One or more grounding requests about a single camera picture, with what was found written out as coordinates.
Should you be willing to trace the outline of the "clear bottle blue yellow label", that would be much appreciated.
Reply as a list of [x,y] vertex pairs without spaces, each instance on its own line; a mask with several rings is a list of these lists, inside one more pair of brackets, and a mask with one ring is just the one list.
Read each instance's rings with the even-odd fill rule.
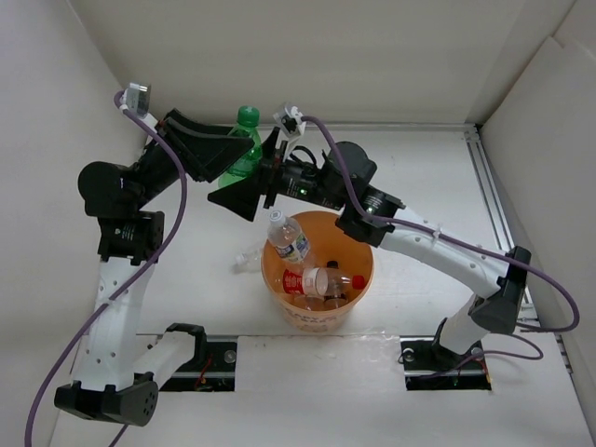
[[269,214],[267,240],[279,258],[289,264],[303,264],[310,252],[310,242],[302,226],[280,210]]

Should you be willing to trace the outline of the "clear crushed unlabelled bottle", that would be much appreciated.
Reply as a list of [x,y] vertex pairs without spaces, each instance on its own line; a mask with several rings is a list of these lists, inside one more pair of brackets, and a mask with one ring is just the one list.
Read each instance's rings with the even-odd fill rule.
[[260,272],[262,270],[262,253],[261,246],[241,251],[234,259],[233,271],[237,274]]

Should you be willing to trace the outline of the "clear bottle red label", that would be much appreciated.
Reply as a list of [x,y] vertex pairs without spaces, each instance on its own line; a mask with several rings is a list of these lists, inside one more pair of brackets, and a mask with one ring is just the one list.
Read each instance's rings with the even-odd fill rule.
[[[327,267],[306,268],[302,273],[285,270],[280,280],[281,290],[291,295],[314,295],[325,297],[328,292],[332,271]],[[345,294],[355,290],[363,290],[367,285],[364,276],[346,276],[349,280]]]

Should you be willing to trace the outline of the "clear bottle black cap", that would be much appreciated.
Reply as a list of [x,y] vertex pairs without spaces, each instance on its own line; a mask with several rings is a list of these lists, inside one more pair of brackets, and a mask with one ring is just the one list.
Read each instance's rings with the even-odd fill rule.
[[326,267],[332,271],[332,275],[329,279],[328,294],[324,297],[324,308],[334,310],[348,303],[345,291],[349,280],[339,269],[339,264],[336,261],[328,261]]

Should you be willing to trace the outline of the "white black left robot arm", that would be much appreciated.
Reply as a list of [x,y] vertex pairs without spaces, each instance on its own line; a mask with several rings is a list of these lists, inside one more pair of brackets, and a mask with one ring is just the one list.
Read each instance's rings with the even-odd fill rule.
[[83,327],[85,352],[71,383],[57,388],[54,404],[81,419],[144,427],[171,376],[182,366],[193,370],[208,360],[204,328],[184,323],[167,327],[144,354],[134,353],[148,282],[185,210],[179,207],[167,231],[164,213],[144,206],[174,182],[180,182],[185,202],[188,180],[214,181],[253,141],[228,127],[193,123],[177,111],[148,126],[128,107],[121,110],[151,142],[129,167],[93,162],[79,175],[86,213],[101,229],[99,285],[94,313]]

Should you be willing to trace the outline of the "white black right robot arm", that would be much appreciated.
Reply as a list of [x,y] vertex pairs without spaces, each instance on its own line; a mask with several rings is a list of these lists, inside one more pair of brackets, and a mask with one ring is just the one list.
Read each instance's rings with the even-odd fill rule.
[[470,300],[440,323],[430,344],[440,366],[453,366],[487,334],[513,334],[530,252],[522,247],[490,252],[444,233],[400,199],[371,186],[375,172],[375,163],[352,142],[331,142],[321,167],[283,160],[278,149],[264,149],[255,173],[210,193],[208,200],[247,221],[253,221],[259,205],[272,207],[277,196],[339,210],[335,224],[347,237],[411,257],[466,285]]

